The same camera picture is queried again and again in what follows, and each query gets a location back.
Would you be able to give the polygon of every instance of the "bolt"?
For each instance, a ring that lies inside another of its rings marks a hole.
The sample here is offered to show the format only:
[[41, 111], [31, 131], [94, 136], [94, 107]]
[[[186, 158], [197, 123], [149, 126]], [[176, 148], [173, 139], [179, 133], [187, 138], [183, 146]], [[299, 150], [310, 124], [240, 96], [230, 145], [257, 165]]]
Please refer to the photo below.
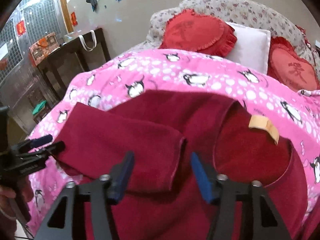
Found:
[[227, 176], [227, 175], [224, 175], [224, 174], [218, 174], [218, 175], [217, 175], [217, 179], [218, 179], [218, 180], [227, 180], [227, 179], [228, 179], [228, 176]]
[[75, 184], [74, 181], [70, 181], [70, 182], [67, 183], [66, 187], [67, 187], [67, 188], [73, 188], [75, 185], [76, 185], [76, 184]]
[[262, 183], [258, 180], [254, 180], [251, 182], [254, 187], [262, 187]]
[[110, 175], [109, 175], [109, 174], [101, 175], [99, 179], [100, 179], [101, 181], [107, 181], [107, 180], [110, 179]]

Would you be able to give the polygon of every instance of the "wooden table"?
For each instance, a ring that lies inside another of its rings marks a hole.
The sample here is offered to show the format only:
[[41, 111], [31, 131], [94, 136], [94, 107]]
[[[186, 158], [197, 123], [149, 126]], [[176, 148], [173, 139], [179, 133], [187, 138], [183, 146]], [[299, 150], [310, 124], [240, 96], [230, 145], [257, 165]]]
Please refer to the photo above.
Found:
[[[106, 59], [106, 62], [108, 62], [111, 58], [110, 58], [110, 54], [108, 51], [108, 47], [106, 44], [106, 40], [104, 38], [104, 34], [102, 31], [102, 28], [96, 29], [95, 31], [96, 34], [96, 38], [97, 38], [97, 44], [100, 43], [101, 47], [102, 47], [102, 51], [103, 51], [103, 55]], [[92, 35], [91, 33], [86, 33], [85, 35], [83, 35], [85, 42], [89, 42], [92, 41]], [[84, 71], [90, 71], [87, 62], [85, 61], [84, 58], [84, 54], [82, 53], [82, 51], [84, 50], [84, 48], [82, 47], [81, 41], [79, 38], [76, 38], [68, 43], [66, 43], [65, 45], [63, 45], [62, 47], [58, 48], [57, 50], [55, 50], [54, 52], [52, 52], [48, 57], [46, 57], [38, 66], [38, 70], [41, 72], [44, 81], [46, 82], [47, 86], [52, 90], [52, 92], [54, 93], [54, 95], [59, 99], [62, 100], [62, 98], [58, 95], [58, 93], [56, 92], [56, 90], [54, 89], [53, 85], [51, 84], [48, 76], [47, 76], [47, 72], [52, 72], [55, 79], [57, 80], [58, 84], [60, 85], [60, 87], [64, 90], [64, 92], [67, 91], [67, 87], [64, 84], [59, 72], [58, 72], [58, 68], [61, 65], [55, 65], [54, 63], [59, 60], [62, 59], [66, 54], [69, 53], [75, 53], [79, 59], [80, 65], [82, 67], [82, 69]]]

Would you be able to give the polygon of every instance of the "heart-shaped pillow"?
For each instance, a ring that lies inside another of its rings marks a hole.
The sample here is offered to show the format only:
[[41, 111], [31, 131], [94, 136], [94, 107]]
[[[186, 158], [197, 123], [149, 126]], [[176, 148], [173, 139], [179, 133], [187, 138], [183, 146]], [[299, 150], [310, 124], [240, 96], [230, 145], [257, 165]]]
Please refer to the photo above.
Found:
[[167, 22], [159, 49], [183, 49], [225, 57], [237, 41], [234, 31], [217, 17], [185, 9]]
[[271, 40], [268, 75], [291, 90], [318, 90], [319, 80], [313, 66], [294, 51], [282, 37]]

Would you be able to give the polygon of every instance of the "gray wall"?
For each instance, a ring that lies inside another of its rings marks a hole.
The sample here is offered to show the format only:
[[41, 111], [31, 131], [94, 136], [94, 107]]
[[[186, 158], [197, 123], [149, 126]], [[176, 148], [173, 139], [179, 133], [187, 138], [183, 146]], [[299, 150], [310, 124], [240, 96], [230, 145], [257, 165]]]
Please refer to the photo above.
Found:
[[[102, 27], [111, 57], [145, 40], [149, 20], [153, 13], [176, 7], [182, 0], [100, 0], [99, 9], [93, 12], [85, 0], [70, 0], [69, 12], [76, 12], [79, 25], [76, 30]], [[253, 0], [265, 4], [305, 28], [314, 44], [320, 40], [320, 27], [301, 0]]]

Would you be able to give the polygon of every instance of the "hand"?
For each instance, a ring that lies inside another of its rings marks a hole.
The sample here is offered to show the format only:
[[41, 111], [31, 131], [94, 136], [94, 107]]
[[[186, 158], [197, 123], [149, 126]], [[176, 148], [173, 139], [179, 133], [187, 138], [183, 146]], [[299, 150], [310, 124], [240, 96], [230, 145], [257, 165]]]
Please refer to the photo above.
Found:
[[[30, 202], [33, 198], [33, 191], [31, 188], [31, 183], [29, 178], [26, 177], [19, 183], [21, 193], [26, 202]], [[0, 208], [10, 217], [15, 217], [14, 212], [12, 211], [9, 205], [9, 198], [15, 198], [16, 193], [8, 187], [0, 185]], [[14, 236], [14, 233], [17, 229], [17, 223], [15, 220], [9, 220], [0, 212], [0, 228], [8, 235]]]

